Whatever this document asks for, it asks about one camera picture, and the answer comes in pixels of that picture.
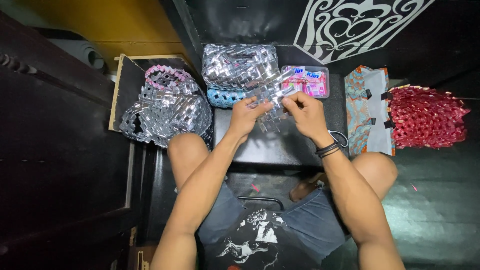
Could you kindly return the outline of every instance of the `yellow wall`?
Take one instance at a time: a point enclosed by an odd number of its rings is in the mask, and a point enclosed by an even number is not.
[[[180,42],[158,0],[16,0],[48,25],[67,29],[96,44],[108,67],[114,57],[183,54]]]

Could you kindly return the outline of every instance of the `left hand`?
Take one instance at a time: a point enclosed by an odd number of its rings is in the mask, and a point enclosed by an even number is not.
[[[247,105],[256,100],[257,97],[244,98],[233,105],[232,118],[230,119],[230,127],[228,128],[227,134],[236,136],[240,143],[244,143],[247,140],[248,133],[250,133],[255,126],[257,117],[273,108],[271,102],[260,103],[254,109],[247,107]]]

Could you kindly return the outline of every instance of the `plastic container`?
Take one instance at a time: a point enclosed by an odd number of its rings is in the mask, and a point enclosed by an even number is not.
[[[329,72],[326,67],[319,66],[283,66],[282,73],[297,69],[295,75],[283,81],[281,88],[293,86],[314,98],[327,98],[330,95]]]

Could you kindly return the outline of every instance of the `paper bag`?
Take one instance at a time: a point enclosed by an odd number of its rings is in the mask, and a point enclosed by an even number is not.
[[[359,66],[345,77],[350,155],[364,152],[395,155],[395,124],[389,115],[387,90],[387,68],[373,70]]]

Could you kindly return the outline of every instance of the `graphic print t-shirt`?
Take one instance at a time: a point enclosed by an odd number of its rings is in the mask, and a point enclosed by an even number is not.
[[[208,270],[320,269],[282,218],[265,209],[246,209],[205,255]]]

